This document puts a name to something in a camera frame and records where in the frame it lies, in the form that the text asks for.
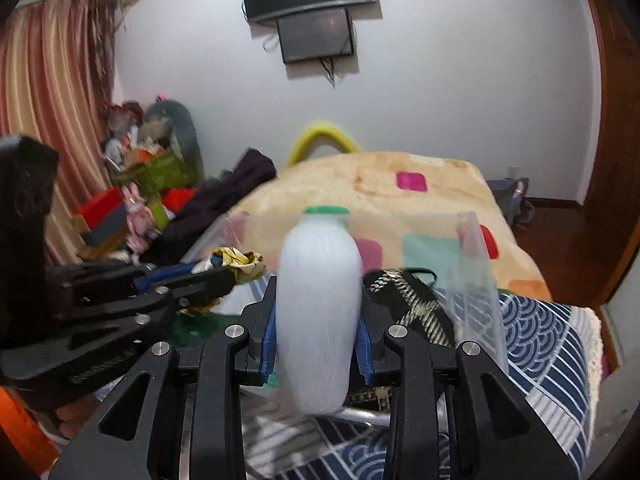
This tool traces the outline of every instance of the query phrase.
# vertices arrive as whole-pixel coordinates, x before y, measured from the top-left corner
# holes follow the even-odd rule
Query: yellow fabric
[[[264,265],[264,259],[261,254],[258,253],[241,253],[238,249],[233,247],[218,247],[213,250],[209,256],[200,260],[196,266],[191,270],[192,274],[199,274],[206,270],[212,269],[214,266],[211,263],[211,257],[217,256],[222,259],[222,266],[229,267],[234,276],[236,277],[236,285],[241,283],[250,282],[256,278],[260,278],[266,269]],[[187,316],[199,316],[208,312],[211,305],[204,306],[190,306],[180,310],[182,314]]]
[[[397,173],[424,175],[428,191],[399,189]],[[241,200],[231,213],[302,213],[311,205],[343,206],[351,213],[424,214],[474,211],[491,231],[499,257],[492,260],[498,288],[549,299],[533,259],[518,247],[478,168],[463,160],[408,153],[365,152],[315,158],[280,172]],[[271,256],[262,251],[266,258]]]
[[[242,254],[233,247],[219,247],[213,256],[222,258],[222,266],[230,267],[236,276],[236,283],[250,282],[264,274],[262,255],[258,253]]]
[[[356,153],[360,151],[351,138],[342,133],[335,126],[331,126],[330,124],[312,124],[297,140],[291,155],[289,155],[287,167],[290,168],[305,158],[309,147],[319,137],[327,137],[331,139],[333,142],[338,144],[345,153]]]

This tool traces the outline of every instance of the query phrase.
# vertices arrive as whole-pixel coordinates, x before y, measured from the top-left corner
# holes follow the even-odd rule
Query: blue patterned cloth
[[[260,294],[261,284],[254,284]],[[501,294],[509,376],[578,472],[591,442],[595,376],[602,345],[593,312]],[[255,478],[382,478],[388,431],[326,418],[292,416],[259,397],[242,400],[247,472]],[[440,433],[447,478],[448,437]]]

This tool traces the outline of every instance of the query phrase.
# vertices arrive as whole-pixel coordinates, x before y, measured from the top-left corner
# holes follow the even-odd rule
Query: pile of clothes
[[[140,261],[157,266],[177,264],[220,215],[276,174],[270,158],[248,149],[233,171],[204,183],[140,256]]]

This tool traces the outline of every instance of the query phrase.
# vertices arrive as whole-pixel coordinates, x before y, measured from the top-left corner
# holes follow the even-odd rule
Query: cable
[[[267,46],[269,44],[270,41],[273,41],[274,39],[276,39],[276,41],[271,45],[271,46]],[[267,53],[270,54],[271,52],[274,52],[278,45],[280,44],[280,36],[278,35],[277,32],[272,32],[270,35],[268,35],[267,38],[265,38],[265,40],[262,42],[262,49]]]
[[[244,20],[249,23],[249,25],[251,25],[251,22],[249,21],[249,17],[246,15],[246,7],[244,6],[244,2],[242,2],[242,5],[240,6],[240,8],[242,9],[242,14],[244,15]],[[278,28],[278,25],[275,23],[268,23],[268,22],[254,22],[257,23],[257,25],[262,25],[263,27],[269,27],[269,28]]]
[[[331,83],[331,86],[335,88],[335,68],[334,68],[334,58],[330,57],[330,58],[321,58],[318,60],[320,62],[320,64],[322,65],[322,68],[324,68],[324,71],[326,72],[326,78],[329,81],[329,83]]]
[[[353,24],[353,20],[351,19],[351,14],[349,13],[349,9],[346,10],[347,13],[347,17],[349,19],[349,25],[350,25],[350,29],[353,32],[353,34],[348,34],[346,40],[344,40],[344,43],[342,44],[342,47],[340,49],[340,54],[343,53],[344,48],[347,46],[347,44],[349,43],[350,38],[353,38],[353,50],[352,50],[352,56],[356,55],[356,48],[357,48],[357,44],[358,44],[358,37],[357,37],[357,33],[356,33],[356,27]],[[324,65],[324,63],[322,62],[322,60],[320,60],[320,63],[322,64],[322,67],[326,70],[328,76],[327,79],[329,80],[329,82],[334,86],[335,88],[335,77],[338,76],[338,78],[343,79],[346,76],[346,73],[341,73],[341,72],[336,72],[334,69],[334,60],[335,58],[330,58],[331,60],[331,70],[327,70],[326,66]]]

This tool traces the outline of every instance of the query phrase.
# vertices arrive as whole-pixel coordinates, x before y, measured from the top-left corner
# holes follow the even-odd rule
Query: clear plastic container
[[[232,246],[261,253],[269,272],[277,274],[282,241],[301,216],[220,217],[182,261],[194,262],[217,247]],[[434,291],[454,321],[456,341],[476,341],[508,373],[498,292],[475,213],[339,217],[356,240],[365,271],[432,269],[438,276]]]

